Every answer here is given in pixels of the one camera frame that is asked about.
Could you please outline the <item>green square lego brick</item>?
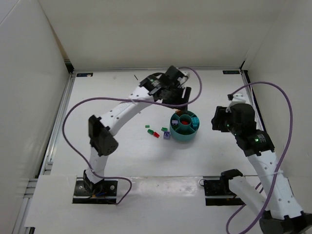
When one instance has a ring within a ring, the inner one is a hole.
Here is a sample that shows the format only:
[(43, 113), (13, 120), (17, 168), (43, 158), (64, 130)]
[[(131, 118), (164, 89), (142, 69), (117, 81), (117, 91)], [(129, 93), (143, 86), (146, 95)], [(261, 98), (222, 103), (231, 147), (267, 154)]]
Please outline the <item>green square lego brick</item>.
[(179, 130), (179, 134), (181, 135), (190, 135), (192, 132), (190, 132), (189, 130)]

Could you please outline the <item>red lego tile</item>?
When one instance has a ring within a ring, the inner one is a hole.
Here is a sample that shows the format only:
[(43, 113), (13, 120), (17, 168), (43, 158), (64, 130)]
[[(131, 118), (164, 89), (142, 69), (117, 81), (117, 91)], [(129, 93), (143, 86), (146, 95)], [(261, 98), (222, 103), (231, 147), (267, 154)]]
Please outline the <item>red lego tile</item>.
[(159, 138), (160, 135), (159, 135), (157, 132), (154, 132), (154, 133), (153, 133), (153, 136)]

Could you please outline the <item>green two-stud lego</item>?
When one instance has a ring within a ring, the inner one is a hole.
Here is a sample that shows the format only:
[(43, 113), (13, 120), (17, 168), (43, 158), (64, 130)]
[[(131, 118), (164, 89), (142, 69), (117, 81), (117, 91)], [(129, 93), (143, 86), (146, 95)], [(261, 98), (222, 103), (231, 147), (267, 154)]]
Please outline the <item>green two-stud lego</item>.
[(151, 129), (147, 130), (147, 132), (148, 132), (149, 134), (151, 134), (151, 135), (154, 133), (153, 130), (151, 130)]

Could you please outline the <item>small teal lego brick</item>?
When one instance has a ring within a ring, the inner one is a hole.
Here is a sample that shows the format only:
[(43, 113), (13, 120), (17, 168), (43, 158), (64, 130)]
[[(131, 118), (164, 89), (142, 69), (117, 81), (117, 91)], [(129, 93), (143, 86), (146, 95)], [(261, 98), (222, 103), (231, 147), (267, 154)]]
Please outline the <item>small teal lego brick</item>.
[(197, 117), (192, 117), (191, 119), (192, 119), (192, 123), (198, 123), (199, 122)]

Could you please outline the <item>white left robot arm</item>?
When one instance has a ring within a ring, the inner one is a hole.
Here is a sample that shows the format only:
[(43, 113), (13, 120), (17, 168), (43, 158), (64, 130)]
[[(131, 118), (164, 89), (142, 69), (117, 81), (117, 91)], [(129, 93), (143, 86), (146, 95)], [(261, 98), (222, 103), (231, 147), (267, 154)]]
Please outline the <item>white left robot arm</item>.
[(165, 73), (153, 73), (142, 80), (138, 87), (115, 108), (100, 117), (91, 116), (88, 120), (91, 165), (84, 173), (84, 180), (98, 184), (104, 176), (107, 157), (118, 147), (114, 136), (136, 114), (152, 104), (164, 107), (185, 109), (190, 97), (190, 87), (184, 84), (189, 73), (170, 66)]

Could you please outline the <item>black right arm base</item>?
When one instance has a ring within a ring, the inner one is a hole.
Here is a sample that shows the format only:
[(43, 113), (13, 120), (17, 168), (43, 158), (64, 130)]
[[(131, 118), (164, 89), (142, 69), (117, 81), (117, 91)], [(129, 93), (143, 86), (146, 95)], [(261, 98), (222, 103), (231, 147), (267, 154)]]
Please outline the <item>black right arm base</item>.
[(243, 176), (238, 169), (231, 169), (220, 174), (218, 179), (204, 177), (199, 185), (204, 188), (206, 206), (241, 206), (245, 203), (229, 189), (229, 181)]

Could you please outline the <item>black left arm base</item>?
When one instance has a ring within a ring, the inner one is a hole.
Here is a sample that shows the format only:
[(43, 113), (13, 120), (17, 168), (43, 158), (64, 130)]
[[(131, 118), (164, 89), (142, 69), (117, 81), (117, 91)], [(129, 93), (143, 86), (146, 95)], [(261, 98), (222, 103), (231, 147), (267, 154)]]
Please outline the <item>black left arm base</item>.
[(87, 189), (82, 177), (76, 179), (73, 204), (108, 204), (117, 202), (117, 180), (104, 180), (95, 189)]

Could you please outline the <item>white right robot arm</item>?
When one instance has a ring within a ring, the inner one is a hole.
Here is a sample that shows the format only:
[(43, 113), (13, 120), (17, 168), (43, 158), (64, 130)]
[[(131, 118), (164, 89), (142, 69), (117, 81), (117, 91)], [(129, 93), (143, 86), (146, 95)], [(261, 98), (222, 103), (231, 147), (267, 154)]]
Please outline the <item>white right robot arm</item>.
[(259, 216), (264, 234), (303, 234), (312, 227), (312, 215), (303, 211), (293, 196), (288, 180), (277, 169), (277, 156), (269, 135), (257, 129), (255, 111), (246, 103), (218, 106), (212, 129), (230, 132), (254, 167), (266, 197), (259, 194), (237, 169), (221, 174), (226, 192), (232, 192)]

